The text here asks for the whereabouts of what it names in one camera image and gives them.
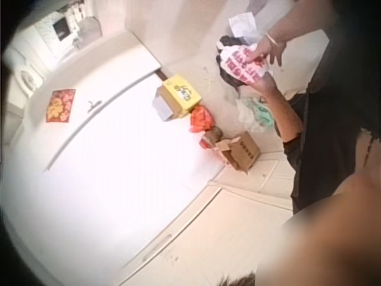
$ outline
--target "yellow cardboard box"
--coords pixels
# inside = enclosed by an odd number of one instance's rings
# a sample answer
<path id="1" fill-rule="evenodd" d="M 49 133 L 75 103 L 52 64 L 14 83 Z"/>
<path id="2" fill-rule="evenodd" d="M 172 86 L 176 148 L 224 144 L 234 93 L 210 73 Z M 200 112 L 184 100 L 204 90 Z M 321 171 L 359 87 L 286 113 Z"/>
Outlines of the yellow cardboard box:
<path id="1" fill-rule="evenodd" d="M 164 81 L 158 88 L 158 94 L 172 109 L 173 118 L 187 115 L 201 100 L 200 94 L 180 75 Z"/>

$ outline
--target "white wristband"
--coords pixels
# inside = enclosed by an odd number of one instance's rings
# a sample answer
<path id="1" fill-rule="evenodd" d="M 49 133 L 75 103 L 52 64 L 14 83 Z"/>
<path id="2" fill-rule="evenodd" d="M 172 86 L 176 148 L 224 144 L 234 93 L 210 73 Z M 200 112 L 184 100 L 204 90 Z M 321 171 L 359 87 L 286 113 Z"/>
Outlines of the white wristband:
<path id="1" fill-rule="evenodd" d="M 278 43 L 273 39 L 273 37 L 271 37 L 269 35 L 269 33 L 266 33 L 266 37 L 267 37 L 267 39 L 270 40 L 271 43 L 273 43 L 274 45 L 278 46 Z"/>

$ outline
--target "yellow box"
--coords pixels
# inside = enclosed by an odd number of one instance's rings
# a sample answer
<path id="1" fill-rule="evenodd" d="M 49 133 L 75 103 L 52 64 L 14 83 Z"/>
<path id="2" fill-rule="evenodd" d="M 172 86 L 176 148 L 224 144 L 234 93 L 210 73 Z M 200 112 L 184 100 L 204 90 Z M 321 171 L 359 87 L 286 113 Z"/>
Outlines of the yellow box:
<path id="1" fill-rule="evenodd" d="M 174 109 L 176 109 L 175 113 L 179 114 L 179 117 L 183 117 L 191 111 L 201 100 L 200 94 L 180 75 L 175 75 L 164 81 L 163 87 L 167 91 L 164 99 L 170 103 L 171 107 L 176 105 Z"/>

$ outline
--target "gold floral pattern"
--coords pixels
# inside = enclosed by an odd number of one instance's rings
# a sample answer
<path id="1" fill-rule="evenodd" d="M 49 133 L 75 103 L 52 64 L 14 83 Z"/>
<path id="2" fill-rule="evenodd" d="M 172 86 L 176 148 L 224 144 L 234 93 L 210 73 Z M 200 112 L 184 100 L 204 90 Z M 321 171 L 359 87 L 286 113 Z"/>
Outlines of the gold floral pattern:
<path id="1" fill-rule="evenodd" d="M 46 122 L 69 122 L 75 89 L 54 91 L 46 108 Z"/>

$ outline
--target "hand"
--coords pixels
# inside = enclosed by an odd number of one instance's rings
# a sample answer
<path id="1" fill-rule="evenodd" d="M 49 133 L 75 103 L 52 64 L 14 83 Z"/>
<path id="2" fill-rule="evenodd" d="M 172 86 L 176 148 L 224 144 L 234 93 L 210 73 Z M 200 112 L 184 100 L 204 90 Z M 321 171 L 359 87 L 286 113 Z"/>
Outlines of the hand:
<path id="1" fill-rule="evenodd" d="M 250 85 L 257 92 L 259 92 L 264 98 L 266 96 L 279 92 L 276 82 L 270 73 L 266 72 L 264 76 L 257 82 Z"/>
<path id="2" fill-rule="evenodd" d="M 270 55 L 270 64 L 274 64 L 274 59 L 276 58 L 278 66 L 282 66 L 282 54 L 286 48 L 286 43 L 281 42 L 277 45 L 273 44 L 268 37 L 263 37 L 255 49 L 254 52 L 247 58 L 246 62 L 251 63 L 258 57 L 267 58 Z"/>

